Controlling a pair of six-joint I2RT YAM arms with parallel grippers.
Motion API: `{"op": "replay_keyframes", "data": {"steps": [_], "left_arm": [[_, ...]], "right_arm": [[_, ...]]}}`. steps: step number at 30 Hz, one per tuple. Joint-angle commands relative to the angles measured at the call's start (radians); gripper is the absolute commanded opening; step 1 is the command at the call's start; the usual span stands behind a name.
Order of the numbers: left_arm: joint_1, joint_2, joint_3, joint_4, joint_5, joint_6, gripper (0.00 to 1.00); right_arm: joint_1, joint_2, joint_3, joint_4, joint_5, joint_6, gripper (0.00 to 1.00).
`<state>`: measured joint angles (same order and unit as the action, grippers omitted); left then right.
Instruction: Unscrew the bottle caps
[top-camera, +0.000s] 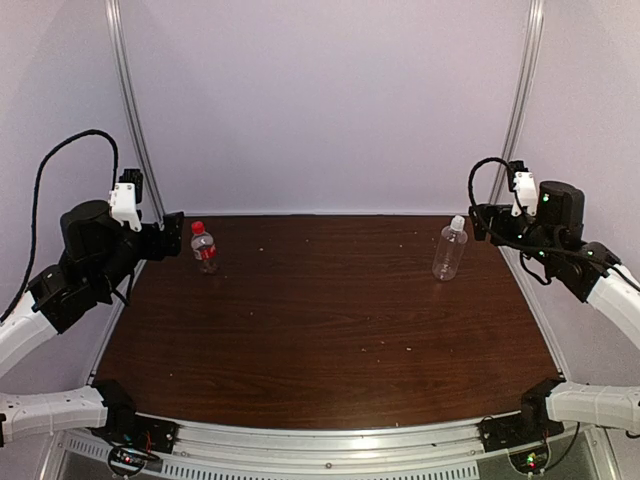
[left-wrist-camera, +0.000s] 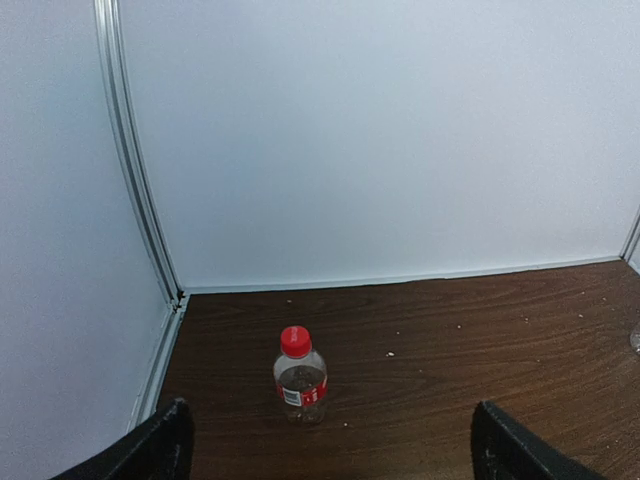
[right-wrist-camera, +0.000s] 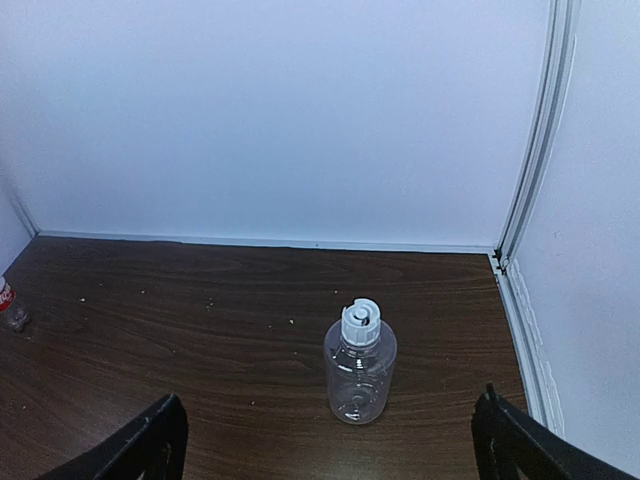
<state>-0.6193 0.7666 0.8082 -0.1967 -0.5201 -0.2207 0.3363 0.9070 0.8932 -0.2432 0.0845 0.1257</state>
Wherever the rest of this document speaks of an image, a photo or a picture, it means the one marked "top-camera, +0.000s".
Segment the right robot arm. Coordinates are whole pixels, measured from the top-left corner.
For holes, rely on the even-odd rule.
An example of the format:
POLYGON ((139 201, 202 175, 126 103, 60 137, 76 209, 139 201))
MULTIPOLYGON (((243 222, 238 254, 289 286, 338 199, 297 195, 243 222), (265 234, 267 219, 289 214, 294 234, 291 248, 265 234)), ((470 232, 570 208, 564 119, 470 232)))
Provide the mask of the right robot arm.
MULTIPOLYGON (((539 262, 545 274, 542 284, 560 281, 637 344, 639 284, 605 245, 583 241, 583 192, 563 182, 544 181, 536 200, 533 207, 472 201, 469 215, 475 239, 539 262)), ((636 439, 639 390, 547 379, 523 395, 512 430, 519 440, 530 442, 561 422, 618 429, 636 439)))

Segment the red-label cola bottle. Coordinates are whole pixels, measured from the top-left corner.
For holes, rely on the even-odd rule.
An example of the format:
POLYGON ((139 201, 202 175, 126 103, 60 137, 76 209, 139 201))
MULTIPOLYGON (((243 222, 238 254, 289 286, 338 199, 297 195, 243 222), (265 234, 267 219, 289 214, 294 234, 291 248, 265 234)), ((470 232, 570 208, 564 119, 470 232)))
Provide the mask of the red-label cola bottle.
POLYGON ((218 270, 217 247, 214 237, 207 231, 202 221, 191 224, 191 249, 200 269, 205 274, 215 274, 218 270))

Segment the white bottle cap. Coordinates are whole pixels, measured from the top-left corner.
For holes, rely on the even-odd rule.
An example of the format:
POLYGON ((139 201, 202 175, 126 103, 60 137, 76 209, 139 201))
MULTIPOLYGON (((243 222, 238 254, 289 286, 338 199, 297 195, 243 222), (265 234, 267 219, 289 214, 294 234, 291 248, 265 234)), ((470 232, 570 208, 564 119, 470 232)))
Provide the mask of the white bottle cap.
POLYGON ((450 227, 452 229, 461 230, 464 228, 465 218, 460 215, 456 215, 451 219, 450 227))

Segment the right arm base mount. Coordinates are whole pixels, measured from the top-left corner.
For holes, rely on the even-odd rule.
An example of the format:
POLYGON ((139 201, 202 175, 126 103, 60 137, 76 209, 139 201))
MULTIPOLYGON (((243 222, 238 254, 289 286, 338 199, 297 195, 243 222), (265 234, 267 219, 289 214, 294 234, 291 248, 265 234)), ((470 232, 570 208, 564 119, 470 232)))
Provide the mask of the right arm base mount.
POLYGON ((534 476, 551 465, 549 440, 564 432, 561 422, 549 419, 546 399, 562 380, 546 379, 521 396, 520 410, 506 416, 485 416, 478 433, 485 453, 506 450, 511 466, 534 476))

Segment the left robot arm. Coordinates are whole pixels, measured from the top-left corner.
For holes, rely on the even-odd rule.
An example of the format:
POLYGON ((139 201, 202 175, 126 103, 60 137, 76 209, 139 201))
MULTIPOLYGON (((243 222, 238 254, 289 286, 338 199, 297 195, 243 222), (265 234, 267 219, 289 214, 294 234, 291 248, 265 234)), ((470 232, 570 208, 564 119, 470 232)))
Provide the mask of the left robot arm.
MULTIPOLYGON (((60 260, 29 280, 16 306, 1 321, 1 371, 7 373, 31 351, 63 334, 99 304, 127 298, 118 291, 141 261, 177 256, 184 215, 161 224, 133 226, 113 219, 104 200, 84 202, 60 220, 60 260)), ((123 444, 144 433, 136 405, 114 380, 49 394, 1 397, 1 442, 31 435, 88 428, 123 444)))

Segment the clear plastic bottle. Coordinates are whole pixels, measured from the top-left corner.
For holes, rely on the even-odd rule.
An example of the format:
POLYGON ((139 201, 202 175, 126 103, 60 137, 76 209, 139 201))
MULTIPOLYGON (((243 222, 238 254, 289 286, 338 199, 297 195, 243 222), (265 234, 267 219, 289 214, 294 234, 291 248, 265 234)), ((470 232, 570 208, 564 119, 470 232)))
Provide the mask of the clear plastic bottle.
POLYGON ((432 264, 436 280, 445 282, 456 276, 467 241, 468 235, 462 227, 448 225, 442 229, 432 264))

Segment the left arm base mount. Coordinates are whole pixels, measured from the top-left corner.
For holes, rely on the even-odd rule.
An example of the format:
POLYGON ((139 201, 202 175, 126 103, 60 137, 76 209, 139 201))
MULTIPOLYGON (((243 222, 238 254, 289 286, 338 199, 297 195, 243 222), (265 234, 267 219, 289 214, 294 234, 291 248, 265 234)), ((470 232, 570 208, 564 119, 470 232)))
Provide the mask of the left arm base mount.
POLYGON ((106 463, 116 479, 130 479, 149 464, 159 465, 159 453, 173 452, 176 422, 140 414, 115 380, 96 381, 92 388, 100 394, 107 416, 104 425, 89 431, 110 446, 106 463))

